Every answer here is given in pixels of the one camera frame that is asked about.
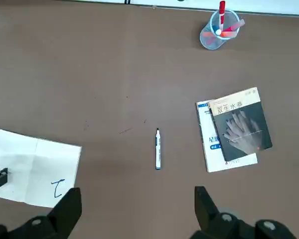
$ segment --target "clear plastic cup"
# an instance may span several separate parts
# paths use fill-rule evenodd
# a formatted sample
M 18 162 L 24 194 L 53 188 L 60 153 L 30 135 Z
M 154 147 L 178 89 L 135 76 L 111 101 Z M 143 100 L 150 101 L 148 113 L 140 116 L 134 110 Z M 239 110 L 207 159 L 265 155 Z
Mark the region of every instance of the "clear plastic cup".
M 231 27 L 235 23 L 239 22 L 238 15 L 232 11 L 232 10 L 225 10 L 225 21 L 224 21 L 224 30 Z M 219 48 L 222 44 L 224 44 L 226 41 L 231 39 L 231 37 L 221 37 L 216 35 L 213 26 L 218 28 L 219 24 L 219 11 L 215 11 L 210 20 L 209 23 L 202 29 L 199 39 L 201 44 L 207 48 L 208 50 L 215 50 Z M 204 32 L 209 32 L 208 36 L 204 36 Z

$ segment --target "whiteboard marker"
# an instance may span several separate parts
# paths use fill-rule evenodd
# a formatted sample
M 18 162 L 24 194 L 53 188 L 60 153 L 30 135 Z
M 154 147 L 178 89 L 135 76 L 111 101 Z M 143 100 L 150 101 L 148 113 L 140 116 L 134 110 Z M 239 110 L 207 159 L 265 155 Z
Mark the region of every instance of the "whiteboard marker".
M 155 151 L 156 151 L 155 169 L 159 170 L 160 169 L 160 134 L 158 128 L 156 130 L 156 136 L 155 136 Z

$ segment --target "book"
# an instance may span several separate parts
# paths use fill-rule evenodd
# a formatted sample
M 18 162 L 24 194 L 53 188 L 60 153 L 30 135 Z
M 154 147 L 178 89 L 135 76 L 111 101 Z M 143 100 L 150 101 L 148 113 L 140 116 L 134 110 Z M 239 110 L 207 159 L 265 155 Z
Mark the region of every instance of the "book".
M 208 102 L 209 101 L 196 103 L 207 171 L 216 172 L 257 163 L 255 153 L 237 158 L 230 162 L 225 161 Z
M 209 102 L 227 162 L 271 148 L 257 87 Z

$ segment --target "red pen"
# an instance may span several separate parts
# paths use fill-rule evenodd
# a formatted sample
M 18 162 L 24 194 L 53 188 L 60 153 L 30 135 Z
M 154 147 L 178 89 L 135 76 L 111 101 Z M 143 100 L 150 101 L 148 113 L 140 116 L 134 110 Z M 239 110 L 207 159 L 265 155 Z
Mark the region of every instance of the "red pen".
M 225 1 L 219 3 L 219 29 L 223 31 L 225 21 Z

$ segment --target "white paper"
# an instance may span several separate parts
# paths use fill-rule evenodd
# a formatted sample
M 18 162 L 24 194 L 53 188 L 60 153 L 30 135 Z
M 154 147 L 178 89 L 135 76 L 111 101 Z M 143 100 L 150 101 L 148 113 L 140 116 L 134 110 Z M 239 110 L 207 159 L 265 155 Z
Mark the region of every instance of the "white paper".
M 225 161 L 223 152 L 221 148 L 219 148 L 219 139 L 208 107 L 208 102 L 209 101 L 196 103 L 207 171 L 215 172 L 257 163 L 257 156 L 255 153 L 229 162 Z
M 0 170 L 8 168 L 8 182 L 0 187 L 0 197 L 54 207 L 74 187 L 80 154 L 79 146 L 0 129 Z

